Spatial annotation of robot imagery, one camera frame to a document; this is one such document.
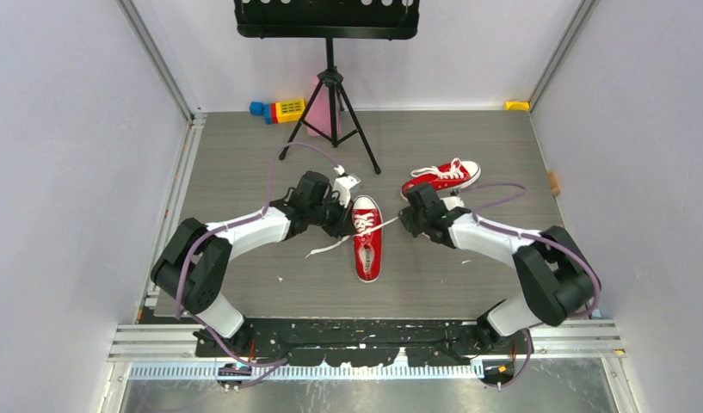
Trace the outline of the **red sneaker with laces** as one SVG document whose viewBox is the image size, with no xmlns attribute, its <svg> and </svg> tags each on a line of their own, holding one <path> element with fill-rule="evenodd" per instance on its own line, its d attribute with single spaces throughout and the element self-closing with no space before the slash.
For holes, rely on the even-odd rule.
<svg viewBox="0 0 703 413">
<path fill-rule="evenodd" d="M 352 235 L 343 236 L 332 245 L 311 250 L 305 258 L 333 250 L 351 239 L 357 278 L 364 283 L 375 282 L 380 276 L 383 257 L 382 229 L 398 218 L 384 221 L 376 201 L 370 196 L 359 195 L 354 199 L 351 219 L 355 228 Z"/>
</svg>

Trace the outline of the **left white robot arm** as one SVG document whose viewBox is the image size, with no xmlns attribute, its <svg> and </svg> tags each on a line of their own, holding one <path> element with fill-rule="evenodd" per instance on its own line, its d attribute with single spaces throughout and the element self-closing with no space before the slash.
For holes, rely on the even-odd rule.
<svg viewBox="0 0 703 413">
<path fill-rule="evenodd" d="M 221 291 L 229 262 L 311 226 L 333 238 L 354 235 L 351 192 L 360 183 L 346 173 L 331 180 L 307 171 L 282 198 L 255 213 L 213 224 L 184 219 L 154 263 L 151 281 L 217 333 L 217 344 L 228 355 L 239 356 L 249 348 L 250 333 L 242 327 L 244 315 Z"/>
</svg>

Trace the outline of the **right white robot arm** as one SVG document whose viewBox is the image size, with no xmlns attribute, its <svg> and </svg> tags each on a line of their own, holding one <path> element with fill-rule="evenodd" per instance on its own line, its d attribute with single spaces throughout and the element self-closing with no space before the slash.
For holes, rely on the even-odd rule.
<svg viewBox="0 0 703 413">
<path fill-rule="evenodd" d="M 428 183 L 410 188 L 406 199 L 398 216 L 412 236 L 479 253 L 516 272 L 520 293 L 476 321 L 478 344 L 485 351 L 501 352 L 512 335 L 534 326 L 556 327 L 569 317 L 584 317 L 584 306 L 598 303 L 601 283 L 564 228 L 503 225 L 466 208 L 458 196 L 441 198 Z"/>
</svg>

